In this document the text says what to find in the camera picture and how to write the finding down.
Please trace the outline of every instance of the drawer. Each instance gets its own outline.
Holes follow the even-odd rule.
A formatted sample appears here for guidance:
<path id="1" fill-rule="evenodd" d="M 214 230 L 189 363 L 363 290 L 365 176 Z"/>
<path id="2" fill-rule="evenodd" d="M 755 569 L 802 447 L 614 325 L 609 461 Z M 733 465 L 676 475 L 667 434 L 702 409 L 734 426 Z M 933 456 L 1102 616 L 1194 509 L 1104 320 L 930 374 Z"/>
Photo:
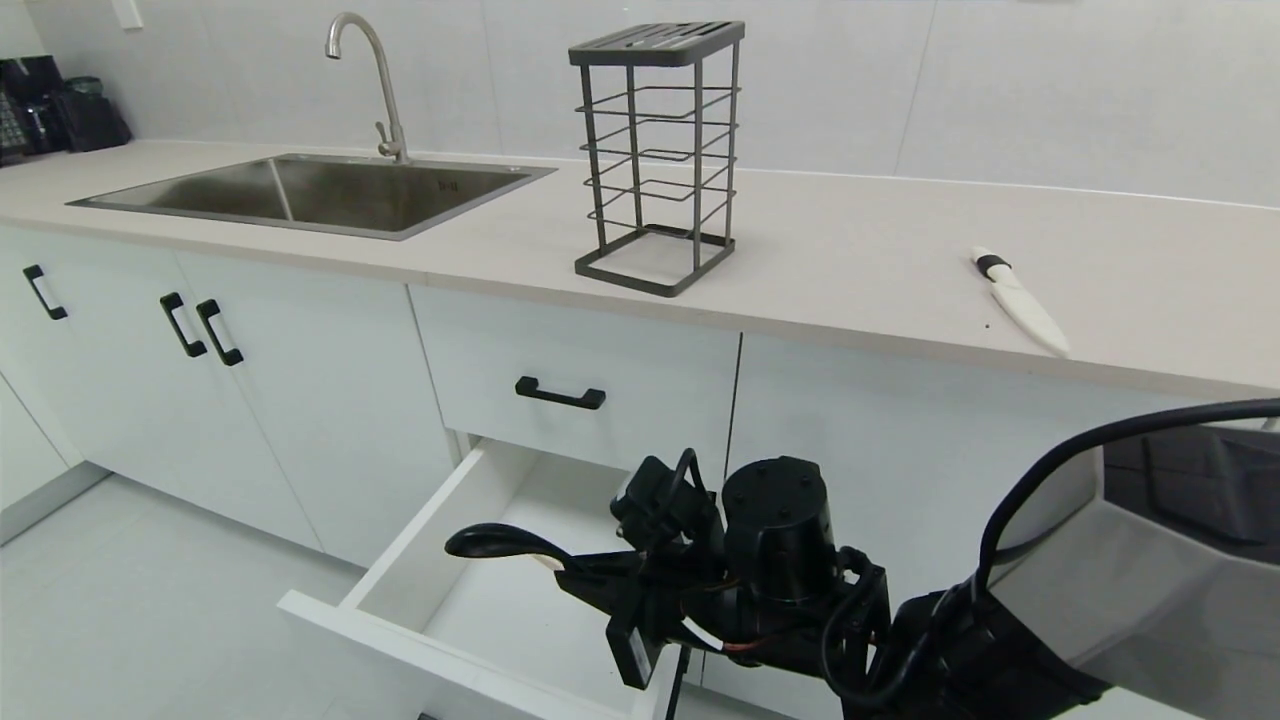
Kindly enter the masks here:
<path id="1" fill-rule="evenodd" d="M 632 470 L 648 455 L 675 464 L 698 451 L 724 475 L 739 333 L 411 287 L 445 427 Z M 595 410 L 517 395 L 581 398 Z"/>
<path id="2" fill-rule="evenodd" d="M 547 566 L 443 550 L 456 530 L 490 520 L 570 552 L 627 550 L 608 512 L 626 477 L 481 441 L 337 607 L 298 592 L 280 600 L 298 659 L 353 717 L 663 717 L 678 648 L 663 651 L 648 691 L 627 688 L 607 616 L 563 593 Z"/>

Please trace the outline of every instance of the knife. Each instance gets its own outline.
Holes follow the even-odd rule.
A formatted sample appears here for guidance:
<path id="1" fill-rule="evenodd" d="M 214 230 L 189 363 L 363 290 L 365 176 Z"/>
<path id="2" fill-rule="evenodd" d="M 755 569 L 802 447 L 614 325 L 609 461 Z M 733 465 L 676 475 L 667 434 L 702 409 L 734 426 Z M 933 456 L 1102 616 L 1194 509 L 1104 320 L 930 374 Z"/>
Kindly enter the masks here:
<path id="1" fill-rule="evenodd" d="M 978 266 L 978 272 L 983 277 L 991 281 L 991 293 L 996 296 L 996 302 L 1000 302 L 1000 306 L 1023 332 L 1055 355 L 1068 356 L 1071 346 L 1066 342 L 1062 329 L 1057 327 L 1044 306 L 1036 300 L 1036 296 L 1018 282 L 1014 268 L 1004 258 L 986 247 L 974 247 L 973 264 Z"/>

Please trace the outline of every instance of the open drawer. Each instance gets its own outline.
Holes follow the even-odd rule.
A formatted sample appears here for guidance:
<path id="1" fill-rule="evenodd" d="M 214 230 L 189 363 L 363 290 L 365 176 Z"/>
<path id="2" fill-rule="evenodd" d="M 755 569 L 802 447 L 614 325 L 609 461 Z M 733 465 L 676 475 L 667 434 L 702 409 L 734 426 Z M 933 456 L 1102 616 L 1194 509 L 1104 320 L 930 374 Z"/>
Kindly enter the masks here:
<path id="1" fill-rule="evenodd" d="M 337 606 L 289 592 L 278 606 L 301 661 L 355 717 L 663 717 L 678 648 L 649 689 L 627 688 L 607 618 L 561 592 L 530 556 L 461 560 L 456 530 L 504 521 L 573 553 L 627 550 L 608 505 L 627 473 L 492 439 L 474 450 Z"/>

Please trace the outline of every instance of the faucet handle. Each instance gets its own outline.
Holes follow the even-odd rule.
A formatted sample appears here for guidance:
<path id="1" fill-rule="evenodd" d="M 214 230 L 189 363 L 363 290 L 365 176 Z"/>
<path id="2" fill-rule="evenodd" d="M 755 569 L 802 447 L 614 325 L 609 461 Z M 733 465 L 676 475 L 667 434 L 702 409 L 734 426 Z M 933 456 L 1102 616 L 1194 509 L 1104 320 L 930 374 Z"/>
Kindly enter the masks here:
<path id="1" fill-rule="evenodd" d="M 383 158 L 394 155 L 396 150 L 392 147 L 392 142 L 387 140 L 387 126 L 384 126 L 381 120 L 378 120 L 374 123 L 374 127 L 378 128 L 378 135 L 383 138 L 383 141 L 378 143 L 378 152 Z"/>

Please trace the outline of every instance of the white robot body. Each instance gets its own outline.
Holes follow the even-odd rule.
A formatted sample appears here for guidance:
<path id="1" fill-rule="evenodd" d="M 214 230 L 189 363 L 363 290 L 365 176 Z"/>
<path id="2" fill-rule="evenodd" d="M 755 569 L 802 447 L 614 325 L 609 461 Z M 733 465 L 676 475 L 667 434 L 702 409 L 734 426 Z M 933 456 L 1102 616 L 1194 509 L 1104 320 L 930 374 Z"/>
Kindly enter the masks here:
<path id="1" fill-rule="evenodd" d="M 988 588 L 1088 675 L 1210 720 L 1280 717 L 1280 436 L 1204 430 L 1064 464 Z"/>

